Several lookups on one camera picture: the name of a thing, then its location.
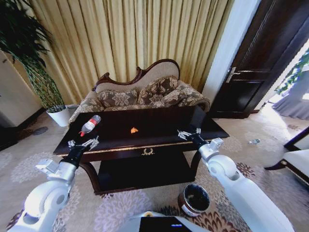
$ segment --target sofa cushion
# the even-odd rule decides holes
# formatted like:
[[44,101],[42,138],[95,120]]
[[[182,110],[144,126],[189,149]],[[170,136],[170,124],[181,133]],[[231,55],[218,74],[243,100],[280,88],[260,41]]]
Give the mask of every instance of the sofa cushion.
[[113,106],[106,108],[104,111],[117,111],[117,110],[139,110],[150,109],[150,105],[128,105],[128,106]]
[[283,158],[303,174],[309,176],[309,149],[286,152]]
[[162,101],[156,101],[156,102],[152,102],[150,103],[152,108],[163,108],[165,107],[165,105],[163,104]]
[[176,105],[178,102],[180,102],[182,99],[186,97],[186,93],[183,92],[180,89],[176,89],[172,92],[170,92],[168,95],[164,96],[161,99],[161,102],[166,106],[170,107],[172,105]]
[[178,85],[175,76],[165,76],[149,83],[140,91],[137,104],[149,105],[152,102],[160,101],[161,98],[172,92]]
[[187,95],[186,98],[183,98],[181,101],[179,101],[179,103],[177,104],[178,106],[191,106],[202,103],[203,105],[205,105],[205,107],[207,107],[204,110],[209,110],[209,100],[205,98],[202,94],[197,92],[195,89],[193,89],[192,86],[181,83],[176,89],[183,91]]
[[126,91],[102,90],[98,93],[98,99],[105,108],[134,105],[137,101],[137,89],[133,88]]

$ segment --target orange object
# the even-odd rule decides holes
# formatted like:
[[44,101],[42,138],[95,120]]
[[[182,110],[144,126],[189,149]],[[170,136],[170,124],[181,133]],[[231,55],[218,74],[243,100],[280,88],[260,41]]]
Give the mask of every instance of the orange object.
[[135,127],[133,127],[132,129],[131,129],[131,134],[133,134],[133,133],[135,133],[135,132],[138,132],[139,130],[138,129],[136,129]]

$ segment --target small bottle on floor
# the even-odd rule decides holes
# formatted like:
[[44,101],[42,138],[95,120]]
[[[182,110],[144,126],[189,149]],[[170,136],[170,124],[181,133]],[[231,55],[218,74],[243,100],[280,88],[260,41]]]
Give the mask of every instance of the small bottle on floor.
[[252,139],[252,140],[249,140],[249,144],[258,144],[260,142],[259,139]]

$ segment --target floral carpet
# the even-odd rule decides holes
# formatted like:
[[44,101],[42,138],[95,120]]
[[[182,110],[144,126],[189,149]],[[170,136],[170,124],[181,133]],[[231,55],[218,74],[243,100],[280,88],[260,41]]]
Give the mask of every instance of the floral carpet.
[[[230,134],[224,139],[221,153],[231,157],[238,169],[269,196],[289,218],[295,231],[308,231],[308,187],[286,169],[266,171],[263,168],[280,160],[286,152],[283,145],[307,127],[308,121],[281,117],[269,106],[246,119],[215,121]],[[65,128],[59,127],[44,113],[26,130],[31,133],[21,136],[18,144],[0,152],[2,231],[16,223],[31,190],[46,181],[45,175],[35,169],[35,164],[43,158],[60,160],[52,152],[65,134]],[[260,139],[260,143],[248,144],[252,139]],[[194,152],[184,154],[190,163]],[[94,166],[98,168],[99,163],[94,162]],[[148,210],[185,217],[212,232],[250,231],[225,196],[220,183],[210,176],[202,162],[195,182],[206,189],[211,204],[206,212],[189,218],[177,204],[177,197],[186,183],[95,196],[87,174],[78,169],[70,201],[60,211],[53,231],[113,232],[131,216]]]

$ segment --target curtain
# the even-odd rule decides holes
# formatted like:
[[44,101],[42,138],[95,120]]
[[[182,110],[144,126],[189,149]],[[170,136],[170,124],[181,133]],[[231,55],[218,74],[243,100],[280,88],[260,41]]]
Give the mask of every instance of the curtain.
[[181,80],[201,91],[233,1],[29,0],[51,32],[44,56],[66,104],[80,102],[106,72],[132,80],[136,67],[177,61]]

